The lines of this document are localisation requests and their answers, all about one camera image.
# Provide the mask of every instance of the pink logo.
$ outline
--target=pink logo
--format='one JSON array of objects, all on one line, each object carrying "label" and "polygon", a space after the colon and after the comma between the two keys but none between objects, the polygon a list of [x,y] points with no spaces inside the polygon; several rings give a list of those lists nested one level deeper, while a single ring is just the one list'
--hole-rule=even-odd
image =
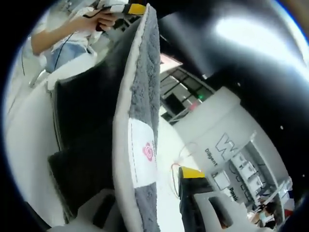
[{"label": "pink logo", "polygon": [[143,147],[143,153],[145,154],[145,156],[147,157],[149,161],[153,160],[154,152],[150,146],[150,143],[146,143],[146,146]]}]

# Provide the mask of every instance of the white label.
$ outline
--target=white label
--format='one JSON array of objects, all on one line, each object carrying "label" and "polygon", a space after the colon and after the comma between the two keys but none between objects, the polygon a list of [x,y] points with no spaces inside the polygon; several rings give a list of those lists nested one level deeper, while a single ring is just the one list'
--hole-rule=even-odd
[{"label": "white label", "polygon": [[152,184],[157,179],[154,131],[146,123],[129,118],[128,152],[135,188]]}]

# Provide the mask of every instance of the blue jeans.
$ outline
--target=blue jeans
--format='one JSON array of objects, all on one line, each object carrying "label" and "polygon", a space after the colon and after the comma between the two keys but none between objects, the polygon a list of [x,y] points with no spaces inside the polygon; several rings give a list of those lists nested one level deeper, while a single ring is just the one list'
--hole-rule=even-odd
[{"label": "blue jeans", "polygon": [[87,50],[78,44],[65,43],[51,53],[51,56],[47,59],[46,71],[52,73],[70,60],[86,52]]}]

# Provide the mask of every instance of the hand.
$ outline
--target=hand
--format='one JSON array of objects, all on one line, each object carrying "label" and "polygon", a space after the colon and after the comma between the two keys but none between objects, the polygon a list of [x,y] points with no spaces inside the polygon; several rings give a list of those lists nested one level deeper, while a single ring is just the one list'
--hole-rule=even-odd
[{"label": "hand", "polygon": [[86,15],[90,18],[80,16],[71,21],[71,23],[74,24],[74,28],[76,30],[94,31],[97,24],[99,24],[103,30],[110,30],[117,20],[117,17],[112,15],[109,10],[104,12],[100,12],[100,10],[94,10],[86,13]]}]

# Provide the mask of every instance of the black ceiling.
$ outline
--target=black ceiling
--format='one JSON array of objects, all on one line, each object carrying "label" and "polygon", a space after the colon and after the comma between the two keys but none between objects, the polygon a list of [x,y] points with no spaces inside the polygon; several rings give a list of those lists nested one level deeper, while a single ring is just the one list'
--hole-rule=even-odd
[{"label": "black ceiling", "polygon": [[159,17],[177,10],[159,21],[160,33],[166,39],[161,39],[161,50],[184,62],[188,71],[214,89],[226,86],[241,98],[242,106],[279,151],[292,177],[295,197],[299,198],[309,189],[309,80],[292,65],[278,64],[251,51],[235,50],[211,33],[218,18],[253,15],[270,24],[293,54],[300,57],[286,26],[261,1],[196,0],[186,6],[172,2],[165,4],[163,10],[162,1],[152,4]]}]

